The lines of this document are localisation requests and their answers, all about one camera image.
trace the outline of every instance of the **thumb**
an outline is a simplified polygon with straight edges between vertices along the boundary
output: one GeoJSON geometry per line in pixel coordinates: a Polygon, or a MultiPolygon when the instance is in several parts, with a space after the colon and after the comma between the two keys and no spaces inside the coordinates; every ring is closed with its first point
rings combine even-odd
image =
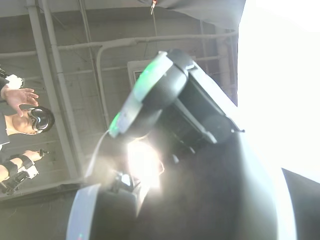
{"type": "Polygon", "coordinates": [[[16,110],[16,113],[19,115],[20,118],[24,116],[24,113],[21,111],[19,106],[16,106],[15,110],[16,110]]]}

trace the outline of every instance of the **finger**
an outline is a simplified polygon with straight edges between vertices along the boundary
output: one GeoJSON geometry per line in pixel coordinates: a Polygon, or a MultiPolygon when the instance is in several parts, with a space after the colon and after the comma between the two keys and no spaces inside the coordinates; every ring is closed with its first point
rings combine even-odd
{"type": "Polygon", "coordinates": [[[16,113],[18,114],[19,117],[24,116],[24,113],[21,111],[19,106],[16,106],[14,109],[16,110],[16,113]]]}
{"type": "Polygon", "coordinates": [[[39,105],[39,103],[33,97],[30,96],[26,98],[26,104],[30,104],[36,107],[39,105]]]}
{"type": "Polygon", "coordinates": [[[39,98],[39,96],[35,93],[32,93],[32,92],[26,92],[25,93],[28,97],[31,97],[31,98],[34,98],[34,99],[37,99],[39,98]]]}
{"type": "Polygon", "coordinates": [[[31,88],[23,88],[22,89],[25,93],[33,93],[35,90],[31,89],[31,88]]]}

